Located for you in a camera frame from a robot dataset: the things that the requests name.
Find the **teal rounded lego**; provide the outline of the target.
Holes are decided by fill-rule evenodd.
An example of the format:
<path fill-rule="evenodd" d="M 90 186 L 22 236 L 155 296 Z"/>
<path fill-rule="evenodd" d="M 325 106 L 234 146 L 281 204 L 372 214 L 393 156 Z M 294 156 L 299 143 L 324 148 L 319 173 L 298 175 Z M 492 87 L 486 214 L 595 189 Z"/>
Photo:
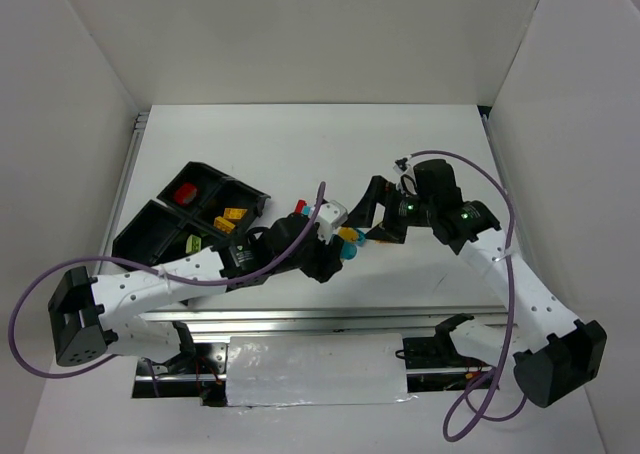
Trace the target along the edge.
<path fill-rule="evenodd" d="M 345 241 L 342 245 L 340 252 L 340 258 L 345 260 L 352 260 L 358 253 L 358 246 L 355 243 Z"/>

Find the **red arch lego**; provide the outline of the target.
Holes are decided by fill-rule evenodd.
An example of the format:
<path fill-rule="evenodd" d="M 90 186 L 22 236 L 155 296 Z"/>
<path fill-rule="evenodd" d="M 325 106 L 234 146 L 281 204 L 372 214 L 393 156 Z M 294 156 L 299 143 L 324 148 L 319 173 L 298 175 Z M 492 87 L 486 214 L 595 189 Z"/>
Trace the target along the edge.
<path fill-rule="evenodd" d="M 300 199 L 296 204 L 294 212 L 296 214 L 302 214 L 306 206 L 307 206 L 307 203 L 304 200 Z"/>

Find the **yellow lego brick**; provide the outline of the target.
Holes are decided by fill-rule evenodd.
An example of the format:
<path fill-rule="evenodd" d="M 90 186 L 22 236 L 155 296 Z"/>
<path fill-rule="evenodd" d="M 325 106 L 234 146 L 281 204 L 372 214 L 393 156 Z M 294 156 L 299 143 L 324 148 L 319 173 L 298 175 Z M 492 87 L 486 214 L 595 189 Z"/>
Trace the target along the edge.
<path fill-rule="evenodd" d="M 248 213 L 244 208 L 225 208 L 223 212 L 223 218 L 227 221 L 237 223 L 241 221 Z"/>

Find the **orange-yellow lego brick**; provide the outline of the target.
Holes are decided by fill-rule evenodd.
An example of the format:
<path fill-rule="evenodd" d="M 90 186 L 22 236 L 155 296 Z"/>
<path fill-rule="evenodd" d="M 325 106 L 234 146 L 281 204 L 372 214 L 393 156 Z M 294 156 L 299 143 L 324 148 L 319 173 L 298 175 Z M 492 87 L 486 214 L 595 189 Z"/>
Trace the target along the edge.
<path fill-rule="evenodd" d="M 214 223 L 213 226 L 215 229 L 225 233 L 225 234 L 230 234 L 234 231 L 236 225 L 231 222 L 230 220 L 225 219 L 222 216 L 217 216 L 214 219 Z"/>

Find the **green lego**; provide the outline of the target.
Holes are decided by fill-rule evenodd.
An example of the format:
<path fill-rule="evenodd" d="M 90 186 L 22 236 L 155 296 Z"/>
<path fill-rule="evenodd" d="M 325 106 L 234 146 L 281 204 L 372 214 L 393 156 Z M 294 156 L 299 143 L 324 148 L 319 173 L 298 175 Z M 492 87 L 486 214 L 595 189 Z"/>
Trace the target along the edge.
<path fill-rule="evenodd" d="M 185 252 L 187 255 L 198 253 L 202 250 L 202 238 L 191 234 L 186 239 Z"/>

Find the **red lego with flower print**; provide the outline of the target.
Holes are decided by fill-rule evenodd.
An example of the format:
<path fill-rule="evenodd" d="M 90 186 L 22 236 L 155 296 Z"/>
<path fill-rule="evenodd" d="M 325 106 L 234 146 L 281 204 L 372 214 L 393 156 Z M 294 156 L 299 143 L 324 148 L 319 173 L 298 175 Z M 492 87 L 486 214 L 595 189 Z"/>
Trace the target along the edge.
<path fill-rule="evenodd" d="M 182 207 L 190 205 L 198 195 L 198 187 L 190 182 L 183 183 L 173 193 L 173 201 Z"/>

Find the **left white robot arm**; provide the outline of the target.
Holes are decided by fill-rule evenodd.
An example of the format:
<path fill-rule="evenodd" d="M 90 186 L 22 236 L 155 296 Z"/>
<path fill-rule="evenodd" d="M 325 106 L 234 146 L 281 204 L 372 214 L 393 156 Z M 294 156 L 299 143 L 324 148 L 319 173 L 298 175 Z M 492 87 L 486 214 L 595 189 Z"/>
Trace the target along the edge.
<path fill-rule="evenodd" d="M 188 360 L 195 347 L 186 325 L 149 322 L 144 314 L 262 285 L 291 270 L 324 283 L 342 267 L 336 232 L 345 218 L 324 205 L 310 215 L 280 218 L 220 251 L 208 247 L 152 271 L 92 277 L 84 267 L 68 270 L 48 303 L 57 365 L 78 367 L 104 354 L 164 365 Z"/>

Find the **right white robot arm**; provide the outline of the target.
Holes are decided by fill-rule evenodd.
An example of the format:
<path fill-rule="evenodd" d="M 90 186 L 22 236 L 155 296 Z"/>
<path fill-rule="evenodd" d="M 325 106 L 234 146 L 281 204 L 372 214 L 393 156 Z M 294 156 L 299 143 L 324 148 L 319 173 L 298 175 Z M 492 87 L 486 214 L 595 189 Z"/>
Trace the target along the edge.
<path fill-rule="evenodd" d="M 443 159 L 415 166 L 400 160 L 398 183 L 380 175 L 347 219 L 369 240 L 402 244 L 411 227 L 426 227 L 473 268 L 513 312 L 518 328 L 508 348 L 501 334 L 471 315 L 437 326 L 444 348 L 495 365 L 503 361 L 527 400 L 546 408 L 593 380 L 607 334 L 595 320 L 583 322 L 511 251 L 507 233 L 480 201 L 466 201 L 452 166 Z"/>

